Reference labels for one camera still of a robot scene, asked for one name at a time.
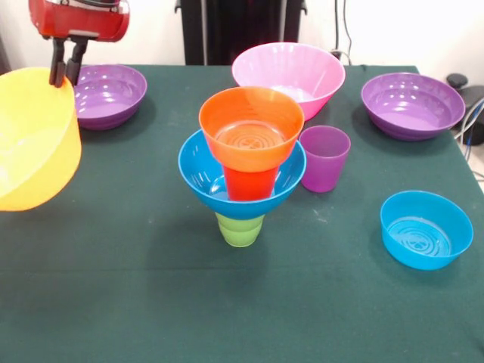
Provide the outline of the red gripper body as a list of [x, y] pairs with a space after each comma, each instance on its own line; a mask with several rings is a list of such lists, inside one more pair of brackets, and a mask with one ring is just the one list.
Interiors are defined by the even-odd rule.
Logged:
[[33, 26], [46, 39], [119, 41], [129, 25], [127, 1], [31, 0], [28, 7]]

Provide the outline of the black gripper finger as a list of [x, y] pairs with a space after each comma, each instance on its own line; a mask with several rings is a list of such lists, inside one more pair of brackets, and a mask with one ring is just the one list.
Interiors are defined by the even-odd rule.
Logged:
[[60, 88], [64, 81], [64, 43], [65, 39], [53, 38], [53, 55], [51, 60], [49, 84], [56, 88]]
[[87, 39], [74, 39], [75, 46], [72, 55], [67, 61], [65, 76], [69, 79], [72, 86], [76, 86], [79, 79], [79, 72], [82, 66], [82, 59], [87, 50]]

